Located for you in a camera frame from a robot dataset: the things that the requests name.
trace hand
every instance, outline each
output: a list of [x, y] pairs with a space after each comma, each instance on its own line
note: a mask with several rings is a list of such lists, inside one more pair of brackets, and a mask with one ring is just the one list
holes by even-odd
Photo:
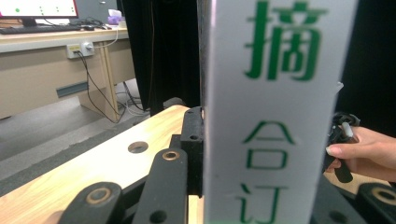
[[[396, 138], [363, 127], [352, 127], [352, 131], [351, 143], [331, 145], [327, 153], [344, 159], [353, 173], [396, 182]], [[335, 160], [326, 171], [340, 166]]]

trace black curtain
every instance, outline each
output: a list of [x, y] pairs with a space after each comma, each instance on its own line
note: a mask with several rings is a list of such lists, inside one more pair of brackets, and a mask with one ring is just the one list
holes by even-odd
[[123, 0], [134, 71], [143, 107], [163, 102], [200, 104], [198, 20], [195, 0]]
[[122, 15], [124, 15], [123, 6], [122, 6], [122, 1], [121, 0], [117, 0], [117, 9], [122, 12]]
[[396, 1], [360, 1], [336, 111], [396, 137]]

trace cable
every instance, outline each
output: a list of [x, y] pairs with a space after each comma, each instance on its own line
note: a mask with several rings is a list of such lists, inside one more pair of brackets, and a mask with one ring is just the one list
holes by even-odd
[[[125, 94], [126, 96], [128, 96], [128, 93], [126, 92], [126, 91], [122, 91], [122, 92], [116, 92], [116, 94]], [[131, 115], [133, 115], [133, 116], [146, 116], [146, 115], [148, 115], [149, 114], [149, 112], [148, 111], [143, 111], [143, 112], [141, 112], [141, 111], [135, 111], [135, 110], [133, 110], [130, 106], [131, 105], [134, 105], [134, 106], [136, 106], [136, 104], [142, 104], [142, 102], [140, 102], [140, 101], [134, 101], [134, 104], [132, 103], [132, 101], [131, 100], [127, 100], [125, 103], [121, 103], [121, 102], [117, 102], [117, 103], [119, 103], [121, 106], [123, 106], [123, 107], [125, 107], [126, 108], [126, 110], [128, 111], [128, 113], [130, 113]]]
[[105, 47], [108, 47], [108, 46], [116, 43], [117, 40], [119, 40], [119, 28], [118, 27], [117, 27], [117, 30], [116, 30], [116, 38], [113, 40], [113, 42], [111, 42], [109, 44], [106, 44], [106, 45], [103, 45], [103, 46], [97, 46], [97, 47], [93, 46], [93, 48], [94, 49], [105, 48]]
[[126, 83], [125, 83], [125, 82], [122, 82], [122, 83], [123, 83], [123, 85], [124, 85], [124, 89], [126, 90], [128, 96], [129, 96], [129, 98], [131, 99], [132, 104], [133, 104], [134, 106], [136, 106], [138, 109], [140, 109], [140, 110], [142, 110], [142, 111], [145, 111], [144, 109], [142, 109], [142, 108], [140, 108], [139, 106], [137, 106], [137, 104], [134, 102], [134, 97], [133, 97], [132, 94], [129, 92], [129, 88], [128, 88], [128, 86], [126, 85]]
[[102, 28], [104, 26], [104, 24], [101, 21], [93, 17], [88, 17], [84, 20], [71, 21], [69, 22], [69, 25], [76, 25], [76, 26], [93, 25], [97, 28]]
[[52, 26], [61, 26], [60, 24], [55, 24], [55, 23], [52, 23], [52, 22], [50, 22], [50, 21], [47, 21], [47, 19], [44, 19], [44, 21], [46, 21], [47, 23], [49, 23], [50, 25], [52, 25]]
[[[116, 92], [116, 94], [128, 94], [126, 91], [120, 91], [120, 92]], [[134, 99], [136, 99], [136, 100], [140, 100], [140, 97], [137, 97], [137, 96], [132, 96], [132, 97], [134, 97]]]
[[[81, 53], [81, 51], [76, 51], [76, 54], [78, 54], [79, 58], [81, 59], [82, 63], [84, 64], [85, 70], [87, 72], [87, 93], [88, 93], [88, 98], [90, 99], [92, 105], [103, 115], [105, 116], [108, 120], [110, 120], [113, 123], [119, 123], [122, 116], [125, 113], [125, 109], [122, 111], [122, 113], [120, 114], [119, 112], [117, 112], [117, 110], [114, 108], [114, 106], [108, 101], [107, 97], [105, 96], [105, 94], [99, 89], [99, 87], [96, 85], [96, 83], [93, 81], [90, 72], [88, 70], [88, 65], [87, 65], [87, 61], [85, 60], [84, 55]], [[101, 109], [99, 109], [96, 104], [93, 102], [91, 95], [90, 95], [90, 81], [93, 83], [93, 85], [96, 87], [97, 90], [99, 90], [99, 92], [105, 97], [106, 101], [108, 102], [108, 104], [111, 106], [111, 108], [114, 110], [114, 112], [120, 116], [120, 118], [116, 121], [112, 120], [111, 118], [109, 118]]]

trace round hole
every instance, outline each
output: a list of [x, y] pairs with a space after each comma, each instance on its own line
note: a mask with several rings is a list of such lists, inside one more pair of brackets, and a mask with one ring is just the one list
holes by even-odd
[[381, 202], [396, 205], [396, 193], [390, 189], [373, 188], [373, 195]]
[[190, 136], [190, 139], [191, 139], [191, 140], [197, 140], [198, 138], [199, 138], [199, 137], [198, 137], [197, 135], [191, 135], [191, 136]]
[[163, 159], [166, 161], [174, 161], [180, 157], [176, 151], [167, 151], [163, 153]]
[[128, 151], [134, 154], [146, 151], [149, 148], [149, 144], [146, 142], [134, 142], [128, 146]]
[[331, 211], [329, 216], [336, 223], [347, 223], [347, 217], [338, 211]]
[[94, 189], [87, 195], [87, 203], [99, 204], [107, 200], [111, 195], [111, 191], [108, 188]]
[[164, 211], [156, 211], [149, 216], [151, 223], [163, 223], [166, 220], [166, 213]]

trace fingernail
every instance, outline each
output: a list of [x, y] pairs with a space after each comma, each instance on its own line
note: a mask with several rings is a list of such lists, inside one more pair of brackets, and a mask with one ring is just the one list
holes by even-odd
[[331, 156], [338, 156], [342, 153], [341, 148], [339, 147], [326, 147], [326, 151]]

